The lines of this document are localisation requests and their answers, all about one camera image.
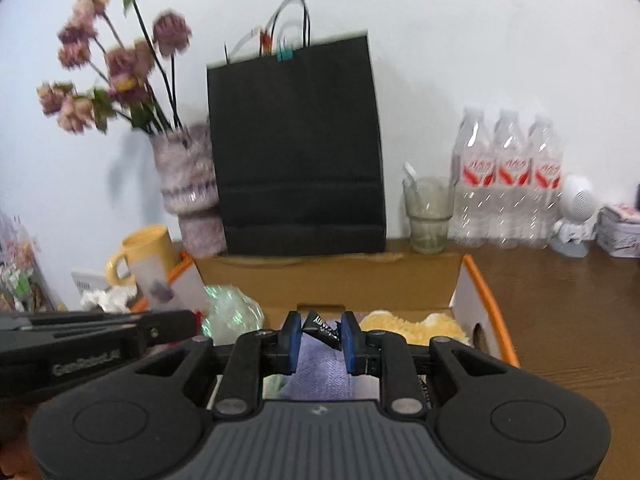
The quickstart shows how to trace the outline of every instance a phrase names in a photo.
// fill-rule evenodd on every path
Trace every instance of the yellow mug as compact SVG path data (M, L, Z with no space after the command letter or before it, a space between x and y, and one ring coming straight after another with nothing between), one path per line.
M104 277L112 286L132 285L136 282L135 276L129 273L121 278L117 271L118 264L124 260L129 265L154 255L160 258L167 274L180 261L178 253L172 245L168 229L161 224L148 225L124 238L120 252L109 258L107 266L104 268Z

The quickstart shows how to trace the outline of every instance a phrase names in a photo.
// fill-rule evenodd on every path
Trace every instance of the ribbed grip surface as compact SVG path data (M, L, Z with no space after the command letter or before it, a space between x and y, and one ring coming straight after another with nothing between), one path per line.
M370 401L267 401L251 420L218 425L167 480L470 480L414 422Z

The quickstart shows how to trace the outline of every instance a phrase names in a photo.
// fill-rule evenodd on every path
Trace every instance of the purple patterned vase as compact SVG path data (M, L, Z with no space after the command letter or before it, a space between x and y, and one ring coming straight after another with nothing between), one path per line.
M181 215L211 209L218 204L207 123L193 124L185 131L156 135L151 144L160 175L164 209Z
M182 243L194 258L206 258L226 251L225 230L217 208L179 215Z

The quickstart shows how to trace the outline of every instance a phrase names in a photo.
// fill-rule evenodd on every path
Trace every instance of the white tissue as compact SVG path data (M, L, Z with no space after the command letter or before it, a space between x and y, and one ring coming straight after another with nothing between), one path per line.
M129 312L127 303L136 297L138 287L136 285L112 286L109 290L91 290L84 292L80 298L82 310L91 310L100 306L105 312L118 314Z

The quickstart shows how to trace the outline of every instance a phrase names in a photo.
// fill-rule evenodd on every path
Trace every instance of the white box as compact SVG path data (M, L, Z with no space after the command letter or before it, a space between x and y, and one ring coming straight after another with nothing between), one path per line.
M640 257L640 223L625 221L612 208L603 207L598 213L596 240L615 258Z

